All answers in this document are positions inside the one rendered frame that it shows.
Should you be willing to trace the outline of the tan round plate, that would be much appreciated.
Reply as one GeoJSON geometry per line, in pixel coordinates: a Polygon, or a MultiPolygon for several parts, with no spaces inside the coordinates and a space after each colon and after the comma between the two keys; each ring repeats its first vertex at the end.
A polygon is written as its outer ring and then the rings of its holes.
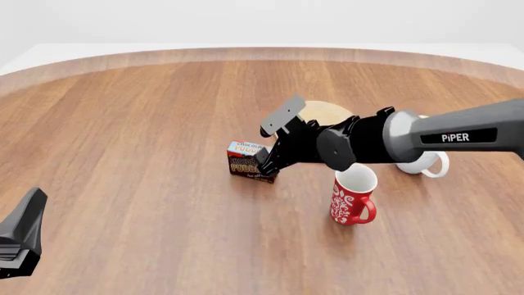
{"type": "Polygon", "coordinates": [[[298,116],[305,122],[316,120],[319,125],[337,125],[353,113],[331,102],[308,100],[298,116]]]}

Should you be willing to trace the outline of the white mug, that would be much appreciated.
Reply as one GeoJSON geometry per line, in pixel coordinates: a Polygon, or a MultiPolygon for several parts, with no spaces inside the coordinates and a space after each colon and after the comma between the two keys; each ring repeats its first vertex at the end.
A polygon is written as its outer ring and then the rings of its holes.
{"type": "Polygon", "coordinates": [[[424,152],[416,161],[410,163],[395,164],[406,174],[416,175],[423,174],[431,179],[439,179],[449,171],[449,157],[445,152],[424,152]],[[432,173],[429,169],[440,160],[441,168],[438,173],[432,173]]]}

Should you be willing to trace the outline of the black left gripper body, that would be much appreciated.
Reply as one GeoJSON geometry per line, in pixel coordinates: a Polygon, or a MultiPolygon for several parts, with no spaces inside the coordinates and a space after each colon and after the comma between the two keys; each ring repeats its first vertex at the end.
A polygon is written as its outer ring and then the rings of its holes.
{"type": "Polygon", "coordinates": [[[31,276],[41,253],[40,245],[27,245],[12,238],[0,237],[0,279],[31,276]]]}

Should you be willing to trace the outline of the chocolate pudding box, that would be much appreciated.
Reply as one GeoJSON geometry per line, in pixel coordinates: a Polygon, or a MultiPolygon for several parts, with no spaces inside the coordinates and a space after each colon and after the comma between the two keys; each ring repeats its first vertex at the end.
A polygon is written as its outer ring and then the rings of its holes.
{"type": "Polygon", "coordinates": [[[257,168],[255,154],[262,148],[271,151],[261,144],[233,140],[227,149],[230,174],[273,184],[276,176],[264,176],[257,168]]]}

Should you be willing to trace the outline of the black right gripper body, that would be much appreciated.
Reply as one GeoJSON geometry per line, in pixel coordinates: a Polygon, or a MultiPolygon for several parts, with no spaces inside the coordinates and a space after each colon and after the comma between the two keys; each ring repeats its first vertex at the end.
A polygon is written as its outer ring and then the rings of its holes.
{"type": "Polygon", "coordinates": [[[278,130],[268,164],[284,169],[297,163],[323,163],[316,147],[317,137],[323,130],[316,120],[305,122],[293,118],[278,130]]]}

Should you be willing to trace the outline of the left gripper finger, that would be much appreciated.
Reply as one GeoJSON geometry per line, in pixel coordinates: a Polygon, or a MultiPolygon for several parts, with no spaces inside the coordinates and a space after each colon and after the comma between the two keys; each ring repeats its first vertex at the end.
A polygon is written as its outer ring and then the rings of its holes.
{"type": "Polygon", "coordinates": [[[40,188],[31,188],[0,222],[0,247],[18,247],[41,255],[41,227],[46,203],[47,194],[40,188]]]}

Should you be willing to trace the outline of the red patterned mug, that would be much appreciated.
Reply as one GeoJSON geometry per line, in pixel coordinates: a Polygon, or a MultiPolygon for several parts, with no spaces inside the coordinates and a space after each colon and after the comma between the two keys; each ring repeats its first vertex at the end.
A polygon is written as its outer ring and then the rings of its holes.
{"type": "Polygon", "coordinates": [[[377,187],[377,176],[363,164],[353,164],[336,171],[332,190],[330,216],[339,225],[367,224],[375,220],[377,208],[371,194],[377,187]]]}

